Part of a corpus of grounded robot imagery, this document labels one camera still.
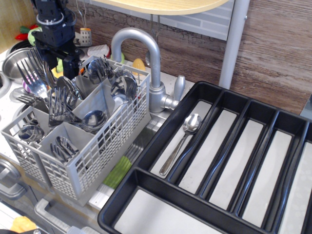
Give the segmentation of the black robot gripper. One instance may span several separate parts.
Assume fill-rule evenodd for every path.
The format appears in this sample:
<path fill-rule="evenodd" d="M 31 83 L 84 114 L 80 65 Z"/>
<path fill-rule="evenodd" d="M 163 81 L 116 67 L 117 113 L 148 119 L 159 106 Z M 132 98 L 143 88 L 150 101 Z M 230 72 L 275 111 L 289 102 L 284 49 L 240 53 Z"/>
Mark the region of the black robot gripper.
<path fill-rule="evenodd" d="M 67 0 L 34 0 L 36 20 L 42 31 L 33 35 L 42 59 L 52 69 L 58 65 L 57 58 L 64 58 L 63 74 L 72 80 L 79 74 L 80 51 L 74 45 L 77 17 L 67 3 Z"/>

